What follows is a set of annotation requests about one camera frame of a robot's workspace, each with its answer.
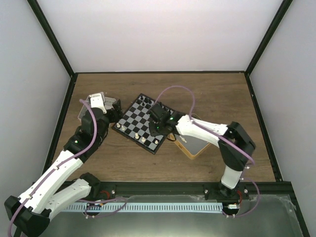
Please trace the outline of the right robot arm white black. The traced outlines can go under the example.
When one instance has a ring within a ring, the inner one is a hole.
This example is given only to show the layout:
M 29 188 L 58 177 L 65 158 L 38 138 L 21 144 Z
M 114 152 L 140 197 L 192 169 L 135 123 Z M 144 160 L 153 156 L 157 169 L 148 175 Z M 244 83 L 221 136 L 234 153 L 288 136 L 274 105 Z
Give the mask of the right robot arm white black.
M 254 163 L 252 154 L 256 149 L 254 141 L 239 123 L 226 125 L 206 122 L 182 112 L 170 112 L 160 103 L 154 104 L 148 114 L 152 136 L 173 133 L 194 137 L 218 147 L 225 164 L 218 193 L 226 199 L 237 193 L 237 185 L 247 163 Z

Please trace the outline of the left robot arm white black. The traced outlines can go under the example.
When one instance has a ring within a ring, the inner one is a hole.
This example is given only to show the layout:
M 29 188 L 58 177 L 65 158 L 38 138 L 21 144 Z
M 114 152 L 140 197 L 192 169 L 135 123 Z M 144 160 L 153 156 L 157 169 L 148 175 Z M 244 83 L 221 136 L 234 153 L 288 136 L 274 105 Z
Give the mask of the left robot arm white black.
M 122 118 L 121 101 L 115 100 L 110 109 L 105 108 L 101 95 L 80 102 L 87 108 L 81 125 L 56 161 L 24 193 L 19 197 L 10 196 L 4 203 L 10 225 L 15 225 L 28 237 L 40 236 L 50 221 L 70 204 L 100 196 L 100 181 L 90 173 L 81 175 L 63 190 L 60 187 L 99 149 L 110 124 Z

